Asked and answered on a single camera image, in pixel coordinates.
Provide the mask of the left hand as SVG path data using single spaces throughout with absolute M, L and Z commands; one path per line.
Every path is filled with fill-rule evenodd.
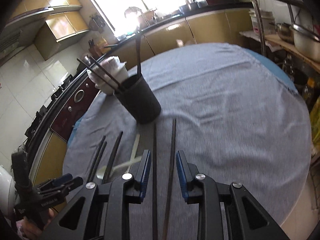
M 56 214 L 54 210 L 48 209 L 47 215 L 48 215 L 47 224 L 43 227 L 43 229 L 45 229 L 51 223 L 51 221 L 54 219 Z M 21 239 L 36 240 L 40 237 L 40 235 L 43 232 L 43 230 L 38 228 L 35 223 L 31 222 L 31 220 L 28 220 L 27 217 L 24 217 L 22 220 L 17 221 L 16 226 L 17 226 L 17 234 Z

